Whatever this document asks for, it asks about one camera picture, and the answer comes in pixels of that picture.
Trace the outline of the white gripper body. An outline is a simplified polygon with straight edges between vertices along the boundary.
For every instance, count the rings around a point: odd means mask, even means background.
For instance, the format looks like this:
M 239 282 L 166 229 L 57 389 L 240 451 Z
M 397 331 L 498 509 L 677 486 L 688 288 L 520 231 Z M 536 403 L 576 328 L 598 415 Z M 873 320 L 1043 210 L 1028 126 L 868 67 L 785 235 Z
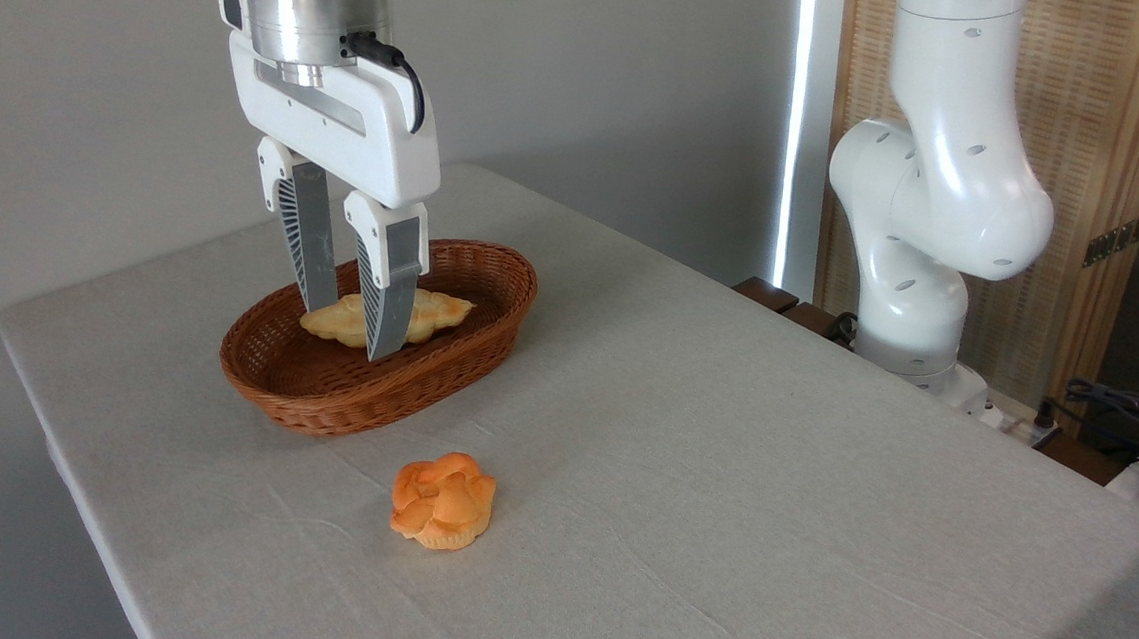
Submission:
M 391 210 L 426 200 L 441 186 L 435 120 L 413 126 L 411 77 L 355 57 L 320 68 L 319 87 L 282 76 L 281 63 L 255 52 L 247 0 L 221 0 L 231 69 L 245 118 L 293 154 L 312 161 Z

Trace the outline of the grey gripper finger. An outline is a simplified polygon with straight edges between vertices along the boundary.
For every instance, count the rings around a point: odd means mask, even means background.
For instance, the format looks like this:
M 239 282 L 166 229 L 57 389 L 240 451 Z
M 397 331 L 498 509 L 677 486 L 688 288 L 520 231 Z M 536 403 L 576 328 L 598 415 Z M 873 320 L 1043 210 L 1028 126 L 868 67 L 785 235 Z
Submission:
M 418 277 L 431 272 L 427 208 L 413 203 L 388 210 L 359 190 L 344 207 L 357 235 L 367 355 L 383 360 L 407 343 Z
M 326 170 L 271 137 L 260 140 L 257 164 L 263 202 L 281 222 L 305 309 L 331 306 L 338 289 Z

